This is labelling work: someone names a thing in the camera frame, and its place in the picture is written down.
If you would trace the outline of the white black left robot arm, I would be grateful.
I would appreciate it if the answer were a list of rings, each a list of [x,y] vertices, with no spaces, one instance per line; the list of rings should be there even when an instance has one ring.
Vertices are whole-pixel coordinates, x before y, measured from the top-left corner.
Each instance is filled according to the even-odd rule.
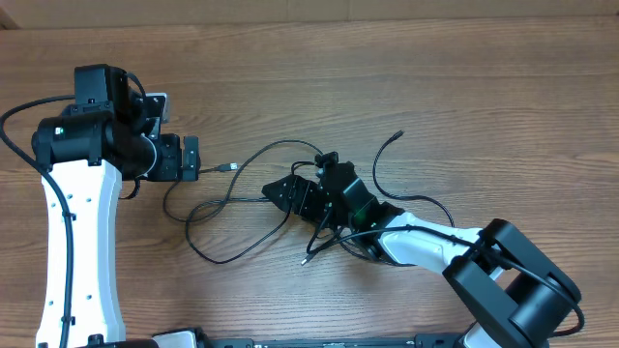
[[[75,68],[71,104],[33,135],[48,221],[39,347],[125,339],[115,266],[121,187],[198,178],[198,138],[162,132],[167,95],[134,90],[136,82],[107,64]]]

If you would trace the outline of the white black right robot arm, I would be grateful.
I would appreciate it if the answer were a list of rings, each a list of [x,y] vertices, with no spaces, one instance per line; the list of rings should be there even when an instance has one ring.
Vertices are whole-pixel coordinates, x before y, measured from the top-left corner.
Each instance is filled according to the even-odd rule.
[[[290,174],[262,192],[318,230],[349,229],[348,240],[371,261],[442,275],[475,319],[457,346],[546,347],[570,313],[584,323],[575,283],[510,222],[456,228],[425,221],[379,201],[350,162],[324,163],[317,176]]]

